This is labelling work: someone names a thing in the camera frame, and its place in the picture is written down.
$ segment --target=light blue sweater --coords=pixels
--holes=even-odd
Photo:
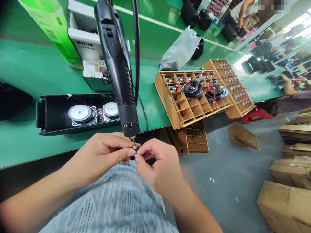
[[[136,173],[136,163],[119,163],[79,189],[40,232],[178,232],[166,220],[162,197]]]

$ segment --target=window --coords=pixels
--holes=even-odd
[[[311,34],[311,9],[309,9],[306,13],[301,15],[295,21],[290,23],[288,26],[286,26],[284,28],[284,33],[289,32],[292,29],[292,27],[298,24],[302,24],[305,27],[305,29],[298,35],[294,36],[293,38],[299,36],[302,36],[303,38],[309,37]]]
[[[308,18],[310,18],[309,13],[304,13],[302,16],[300,16],[298,19],[296,19],[295,21],[293,21],[292,23],[290,23],[289,25],[287,25],[284,28],[284,33],[289,32],[293,27],[295,27],[298,24],[303,23],[305,20],[307,20]]]

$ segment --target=shirt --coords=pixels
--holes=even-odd
[[[241,8],[242,8],[242,5],[243,3],[245,2],[246,0],[243,0],[242,2],[240,2],[238,5],[235,6],[235,8],[233,8],[231,11],[230,11],[230,15],[231,17],[234,19],[234,21],[236,23],[238,23],[239,21],[239,14],[240,14],[240,11],[241,11]],[[253,4],[251,5],[248,5],[247,8],[246,8],[246,11],[243,15],[243,18],[248,16],[248,15],[251,15],[253,13],[256,13],[258,12],[258,0],[255,0]]]
[[[298,91],[294,96],[277,99],[272,107],[272,114],[301,111],[311,108],[311,89]]]
[[[286,41],[286,36],[285,34],[279,34],[275,37],[272,38],[272,40],[270,40],[270,43],[272,45],[273,48],[280,46],[281,44],[283,44]]]
[[[136,163],[119,163],[79,189],[40,231],[178,232],[166,220],[162,197],[136,173]]]

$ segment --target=red stool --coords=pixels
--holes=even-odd
[[[260,121],[264,119],[270,119],[272,118],[273,115],[267,113],[265,110],[262,108],[258,108],[258,110],[253,110],[250,113],[247,113],[245,116],[236,118],[236,120],[242,120],[244,123],[251,123],[255,121]]]

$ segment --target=worker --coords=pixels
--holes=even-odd
[[[302,24],[298,24],[295,27],[293,27],[289,32],[283,33],[283,34],[279,34],[279,35],[273,37],[270,40],[272,48],[279,47],[281,44],[286,42],[286,38],[287,37],[291,37],[291,36],[297,35],[298,33],[302,32],[304,30],[304,28],[305,27]]]
[[[311,89],[298,90],[294,88],[293,84],[299,87],[300,83],[304,80],[304,77],[299,76],[297,79],[289,79],[286,75],[281,74],[284,81],[284,93],[286,96],[270,99],[263,103],[257,103],[258,107],[263,108],[270,114],[280,114],[301,111],[307,108],[311,108]]]
[[[183,178],[176,149],[157,139],[138,147],[135,154],[122,133],[95,134],[62,168],[0,204],[4,227],[14,233],[178,232],[166,219],[162,195],[180,232],[221,233]],[[152,166],[150,158],[157,159]]]
[[[258,0],[243,0],[224,17],[223,24],[234,21],[239,28],[246,28],[248,21],[256,12],[258,12]]]

